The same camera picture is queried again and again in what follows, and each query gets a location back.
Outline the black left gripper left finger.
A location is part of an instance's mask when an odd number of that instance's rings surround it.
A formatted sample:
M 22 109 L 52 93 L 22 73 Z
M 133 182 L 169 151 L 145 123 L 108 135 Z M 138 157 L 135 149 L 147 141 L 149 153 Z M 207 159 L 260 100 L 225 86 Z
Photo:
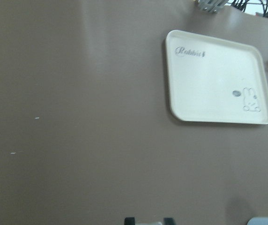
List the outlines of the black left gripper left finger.
M 124 219 L 124 225 L 135 225 L 135 217 L 126 217 Z

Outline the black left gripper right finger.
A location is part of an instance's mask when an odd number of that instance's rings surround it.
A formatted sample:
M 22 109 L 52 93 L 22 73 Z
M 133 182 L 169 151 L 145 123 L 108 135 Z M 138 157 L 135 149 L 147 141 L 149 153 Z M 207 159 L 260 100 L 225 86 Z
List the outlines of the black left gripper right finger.
M 172 217 L 165 217 L 164 225 L 175 225 L 175 220 Z

